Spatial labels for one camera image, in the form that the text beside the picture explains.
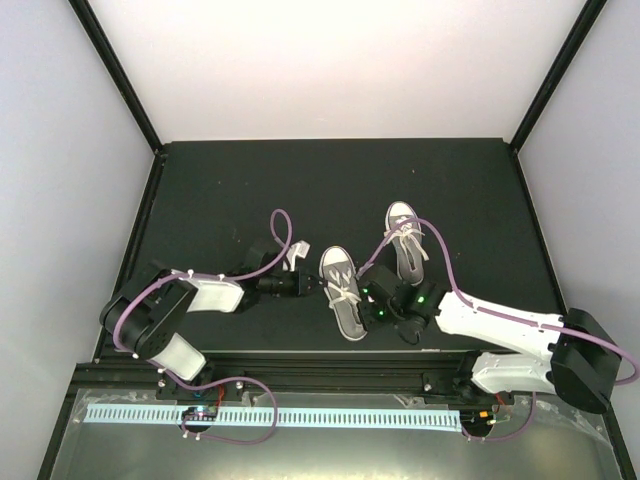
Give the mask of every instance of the sneaker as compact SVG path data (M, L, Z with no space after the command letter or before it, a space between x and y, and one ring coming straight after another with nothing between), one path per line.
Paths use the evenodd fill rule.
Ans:
M329 299L329 308L336 314L340 333L347 340L362 340L367 331L358 313L358 285L353 260L341 247L328 248L320 260L320 276L326 281L324 293Z
M385 237L391 228L410 218L418 218L416 212L404 202L395 202L387 210ZM398 276L416 286L424 279L422 260L429 260L427 252L422 248L422 229L418 222L408 222L393 232L389 241L396 249Z

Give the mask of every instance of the white wall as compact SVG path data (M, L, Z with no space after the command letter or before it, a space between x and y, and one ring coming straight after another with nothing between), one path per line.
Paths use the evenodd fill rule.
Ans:
M640 357L640 2L609 2L521 159L567 303ZM640 470L640 383L616 414Z
M0 477L36 478L151 152L65 0L0 15Z
M584 0L91 0L160 138L510 140Z

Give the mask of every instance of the black tabletop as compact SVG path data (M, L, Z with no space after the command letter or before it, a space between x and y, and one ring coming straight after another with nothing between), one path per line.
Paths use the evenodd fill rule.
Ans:
M270 238L275 208L314 271L332 245L364 263L383 237L388 206L409 203L444 236L458 285L515 308L558 312L534 219L508 146L500 139L371 139L177 142L158 187L137 266L220 273L257 237ZM280 224L284 236L284 222ZM428 232L426 275L448 283ZM395 268L387 247L380 262ZM204 351L406 351L494 348L430 324L418 346L382 329L360 342L339 333L327 300L266 298L240 314L192 313L180 328Z

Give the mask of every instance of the purple cable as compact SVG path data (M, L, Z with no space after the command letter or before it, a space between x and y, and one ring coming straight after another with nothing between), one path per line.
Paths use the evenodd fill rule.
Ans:
M241 280L248 280L250 278L257 277L258 275L261 275L264 272L270 270L271 268L273 268L279 262L282 261L282 259L285 257L285 255L289 251L289 247L291 246L291 240L293 238L293 226L291 225L291 217L289 217L289 214L287 212L285 212L281 208L277 208L276 210L274 210L273 213L271 214L270 227L271 227L271 233L276 237L275 238L276 242L279 242L279 243L282 242L282 240L280 240L280 238L277 237L277 235L275 235L274 221L275 221L275 216L277 214L282 215L284 217L285 221L287 222L287 230L288 230L287 231L287 241L282 244L282 251L278 254L278 256L276 258L273 259L272 262L269 262L268 265L265 265L264 267L256 270L255 272L247 273L245 275L239 275L237 277L225 277L227 280L238 282L238 281L241 281ZM173 273L171 275L167 275L166 277L159 278L154 283L152 283L147 288L145 288L142 291L142 293L140 293L140 295L138 295L129 304L129 306L127 308L125 308L124 312L122 312L122 315L120 315L120 318L118 318L118 321L116 322L116 326L113 329L113 343L115 344L116 348L118 350L130 351L120 341L120 332L122 331L122 325L127 320L129 315L131 314L131 312L133 310L135 310L135 308L138 305L140 305L142 303L142 301L145 298L147 298L147 296L149 296L151 293L153 293L155 290L157 290L158 288L162 287L166 283L172 282L172 281L177 280L177 279L185 280L185 279L188 279L188 278L190 278L190 276L187 273ZM196 279L200 278L200 279L203 279L203 280L220 280L220 275L209 275L209 274L204 274L204 273L194 273L192 275L192 278L196 278Z
M206 389L209 389L209 388L217 387L217 386L222 385L224 383L245 382L245 383L252 383L254 385L259 386L260 388L262 388L264 390L264 392L267 395L269 395L269 398L271 399L271 403L273 403L273 421L271 422L271 425L269 426L269 430L267 430L265 432L265 434L262 435L261 437L256 438L254 440L234 440L232 438L220 437L218 435L208 435L208 434L201 433L200 434L201 438L207 438L209 440L218 440L220 442L230 443L231 445L257 445L258 443L262 443L265 440L267 440L275 432L276 425L278 423L278 403L276 402L276 398L274 397L273 392L269 389L269 387L267 387L261 381L256 380L255 378L249 378L249 377L229 377L229 378L223 378L222 380L217 380L215 382L207 383L206 385L200 385L198 387L194 387L192 385L189 385L189 384L183 382L182 379L180 377L178 377L175 373L170 372L169 370L167 370L166 373L167 373L167 375L169 377L171 377L171 379L174 382L176 382L178 385L180 385L182 388L184 388L186 390L191 390L191 391L206 390ZM186 423L187 423L188 419L189 419L188 417L184 418L180 428L182 429L182 431L186 435L191 435L191 436L195 437L195 436L197 436L197 434L195 434L193 432L189 432L187 430Z
M475 440L483 443L484 442L494 442L494 443L506 442L507 440L513 440L514 438L522 435L524 431L531 426L531 424L533 423L533 417L535 416L535 413L536 413L536 392L533 392L531 394L531 411L529 412L529 417L527 418L527 421L515 432L510 433L509 435L505 435L504 437L497 437L497 438L474 437L473 435L470 435L469 432L467 432L464 427L462 427L462 434L465 437L467 437L469 440Z
M280 238L276 235L275 233L275 217L277 214L280 214L284 217L285 221L287 222L287 240L286 242L282 242L282 240L280 240ZM264 272L270 270L271 268L273 268L274 266L276 266L279 262L282 261L282 259L285 257L285 255L287 254L287 252L289 251L289 247L291 246L291 240L293 238L293 226L291 225L291 217L289 217L289 214L287 212L285 212L284 210L278 208L276 210L273 211L273 213L271 214L271 220L270 220L270 228L271 228L271 233L274 236L275 241L282 246L282 251L278 254L278 256L276 258L273 259L273 261L269 262L268 265L265 265L264 267L256 270L255 272L251 272L251 273L247 273L245 275L239 275L237 277L224 277L227 280L230 281L241 281L241 280L248 280L250 278L253 277L257 277L258 275L263 274ZM119 350L124 350L124 351L130 351L127 347L125 347L121 340L120 340L120 332L122 331L122 325L124 325L124 322L126 322L127 318L129 317L129 315L131 314L131 312L138 306L140 305L140 303L142 303L144 301L144 299L149 296L152 292L154 292L155 290L157 290L158 288L162 287L163 285L172 282L174 280L178 280L178 279L188 279L188 278L196 278L196 279L203 279L203 280L220 280L221 277L220 275L208 275L208 274L203 274L203 273L198 273L198 274L185 274L185 273L173 273L171 275L167 275L166 277L162 277L159 278L158 280L156 280L154 283L152 283L151 285L149 285L147 288L145 288L140 295L138 295L135 299L133 299L133 301L127 306L127 308L125 308L125 310L122 312L122 315L120 315L120 318L118 318L118 321L116 322L116 325L113 329L113 343L115 344L116 348ZM159 366L157 364L155 364L152 361L149 361L149 363L151 363L152 365L155 366ZM254 385L258 385L260 388L262 388L265 393L267 395L269 395L269 397L271 398L271 401L273 402L273 412L274 412L274 416L273 416L273 423L271 424L271 427L269 428L269 430L267 431L267 433L265 433L262 437L256 439L256 440L233 440L231 438L224 438L224 437L218 437L215 435L200 435L203 438L210 438L213 440L220 440L222 442L226 442L226 443L231 443L233 445L255 445L257 443L263 442L265 441L267 438L269 438L275 428L276 428L276 424L278 421L278 404L276 402L275 397L273 396L273 392L271 392L271 390L269 390L269 388L262 382L253 379L253 378L249 378L249 377L230 377L230 378L223 378L222 380L217 380L215 382L212 383L208 383L206 385L200 385L197 387L188 385L187 383L183 382L177 375L175 375L173 372L166 370L165 371L167 373L167 375L169 377L171 377L173 379L174 382L176 382L176 384L180 385L181 387L187 389L187 390L193 390L193 391L198 391L198 390L207 390L209 388L218 386L218 385L222 385L223 383L227 383L227 382L235 382L235 381L243 381L243 382L248 382L248 383L252 383Z
M406 220L403 220L402 222L398 222L396 225L394 225L394 227L390 229L389 233L384 237L380 245L378 245L378 248L376 248L375 252L373 252L373 255L371 255L371 258L367 260L367 262L358 271L358 278L360 278L360 276L362 276L362 274L367 269L371 268L371 266L373 265L373 262L378 257L378 255L380 255L380 252L382 251L382 249L389 243L391 236L396 230L399 230L403 225L416 222L416 221L421 225L424 225L425 227L427 227L435 235L436 239L438 240L438 243L440 244L440 248L442 249L442 254L444 255L444 261L447 267L447 275L449 276L451 289L453 290L453 292L456 294L456 296L460 299L462 303L464 303L470 308L473 308L473 303L469 299L467 299L458 288L458 284L456 283L456 279L453 275L453 267L451 266L451 257L449 255L449 249L447 248L447 245L444 242L444 238L442 238L442 235L440 234L438 229L431 222L428 222L427 220L424 220L422 218L411 217L411 218L407 218ZM555 325L549 325L546 323L538 326L538 323L532 320L526 320L524 318L516 317L514 315L497 312L495 310L491 310L490 308L478 307L478 311L482 313L487 313L489 315L493 315L494 317L502 318L504 320L510 320L512 322L528 325L530 327L541 328L543 330L553 330L554 332L564 333L565 335L580 338L582 340L586 340L588 342L594 343L600 347L611 350L616 355L619 355L620 357L627 360L633 366L633 373L626 378L621 378L620 380L616 380L616 385L627 385L629 383L635 382L636 380L638 380L638 378L640 378L640 363L638 363L638 361L635 358L633 358L630 353L621 349L617 345L614 345L611 342L607 342L606 340L602 340L601 338L595 337L593 335L589 335L587 333L582 333L582 332L579 332L578 330L573 330L571 328L557 327Z

